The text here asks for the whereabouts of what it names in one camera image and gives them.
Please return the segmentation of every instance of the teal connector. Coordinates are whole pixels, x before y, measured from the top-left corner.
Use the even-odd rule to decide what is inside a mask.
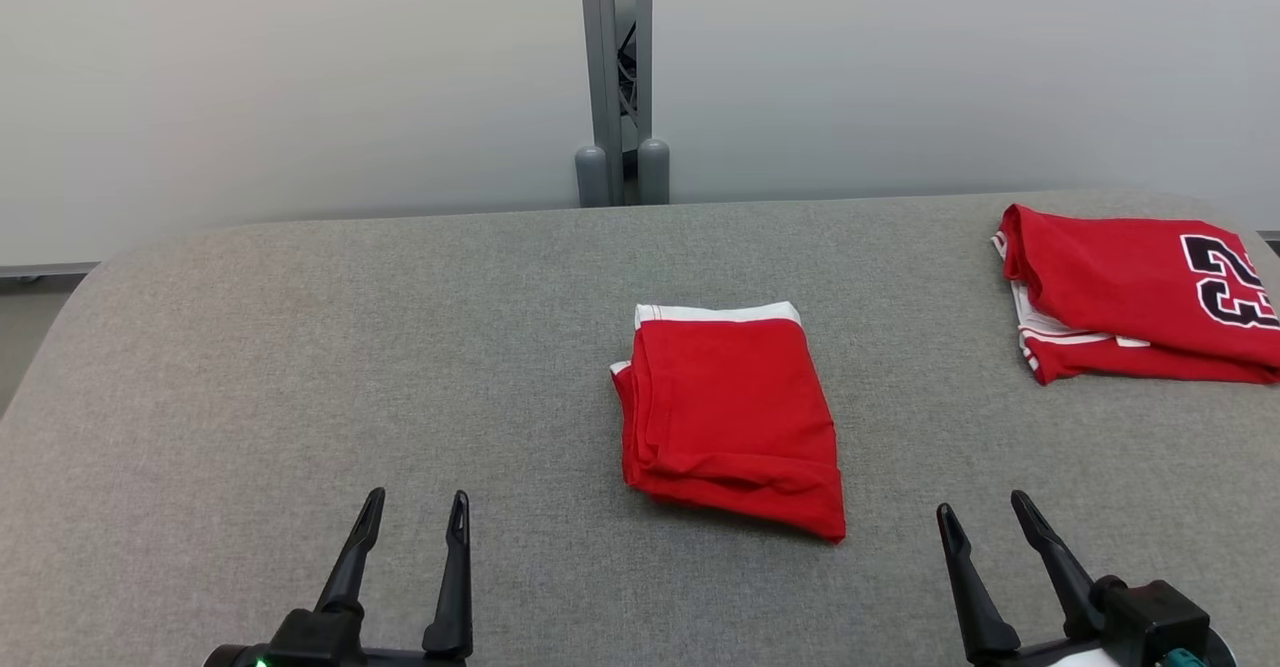
[[[1204,667],[1199,657],[1185,649],[1175,649],[1158,662],[1160,667]]]

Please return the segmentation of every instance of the folded clothing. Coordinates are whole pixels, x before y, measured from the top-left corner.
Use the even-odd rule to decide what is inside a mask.
[[[836,430],[800,315],[640,303],[622,402],[622,475],[654,499],[845,539]]]
[[[1041,384],[1087,371],[1280,382],[1280,319],[1230,230],[1012,205],[992,242]]]

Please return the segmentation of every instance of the jersey number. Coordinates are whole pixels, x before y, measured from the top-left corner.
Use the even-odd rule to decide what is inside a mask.
[[[1258,279],[1257,271],[1253,271],[1248,257],[1239,256],[1221,239],[1199,234],[1183,236],[1183,252],[1187,253],[1187,265],[1192,271],[1216,275],[1196,283],[1201,307],[1208,316],[1224,325],[1280,330],[1280,319],[1276,319],[1271,301],[1262,288],[1262,280]],[[1228,280],[1219,279],[1225,278],[1226,270],[1231,270],[1240,284],[1253,288],[1248,298],[1233,297]]]

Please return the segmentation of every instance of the gray fabric surface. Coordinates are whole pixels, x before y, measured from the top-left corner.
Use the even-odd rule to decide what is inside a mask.
[[[1280,392],[1038,387],[987,238],[1038,193],[307,221],[93,271],[0,422],[5,664],[200,664],[310,606],[388,489],[365,644],[413,648],[454,489],[485,664],[960,664],[933,508],[951,502],[1024,643],[1061,615],[1028,490],[1094,576],[1161,577],[1243,664],[1280,654]],[[1247,238],[1265,280],[1280,260]],[[849,539],[623,485],[607,366],[636,302],[796,303],[838,429]]]

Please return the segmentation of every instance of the floor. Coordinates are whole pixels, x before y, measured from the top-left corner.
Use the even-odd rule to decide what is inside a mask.
[[[0,280],[0,415],[82,275]]]

